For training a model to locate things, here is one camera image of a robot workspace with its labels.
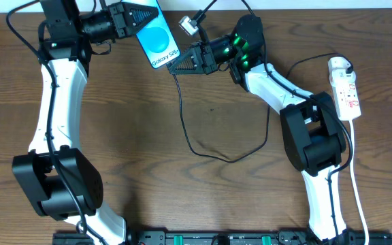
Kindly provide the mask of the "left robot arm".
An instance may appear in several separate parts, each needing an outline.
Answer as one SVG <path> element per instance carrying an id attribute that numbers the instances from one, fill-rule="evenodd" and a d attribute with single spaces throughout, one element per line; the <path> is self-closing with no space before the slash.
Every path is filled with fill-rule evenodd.
<path id="1" fill-rule="evenodd" d="M 28 152 L 14 157 L 13 174 L 40 216 L 65 221 L 74 234 L 56 234 L 55 244 L 137 244 L 123 217 L 103 200 L 100 173 L 82 154 L 80 115 L 93 45 L 136 35 L 160 16 L 151 4 L 97 1 L 81 14 L 75 1 L 42 1 L 45 20 L 39 46 L 43 93 Z"/>

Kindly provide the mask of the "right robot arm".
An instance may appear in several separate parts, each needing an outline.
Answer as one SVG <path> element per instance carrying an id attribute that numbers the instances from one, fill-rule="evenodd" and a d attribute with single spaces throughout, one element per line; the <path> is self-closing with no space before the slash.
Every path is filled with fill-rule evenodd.
<path id="1" fill-rule="evenodd" d="M 346 127 L 336 115 L 329 94 L 300 89 L 267 62 L 267 44 L 261 19 L 242 16 L 231 33 L 209 39 L 198 12 L 183 17 L 179 25 L 188 34 L 199 34 L 195 42 L 167 66 L 173 77 L 211 74 L 227 63 L 235 84 L 256 95 L 280 116 L 284 150 L 292 166 L 301 173 L 310 208 L 308 244 L 341 244 L 346 223 L 341 214 L 338 175 L 348 167 L 345 150 L 353 151 Z"/>

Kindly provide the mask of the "blue Galaxy smartphone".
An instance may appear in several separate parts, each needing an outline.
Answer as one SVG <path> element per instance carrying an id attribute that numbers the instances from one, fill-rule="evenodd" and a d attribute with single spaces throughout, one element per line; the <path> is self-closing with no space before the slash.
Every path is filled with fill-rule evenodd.
<path id="1" fill-rule="evenodd" d="M 159 11 L 159 15 L 137 33 L 138 41 L 152 68 L 158 69 L 180 56 L 178 45 L 157 0 L 123 0 L 123 2 L 156 7 Z"/>

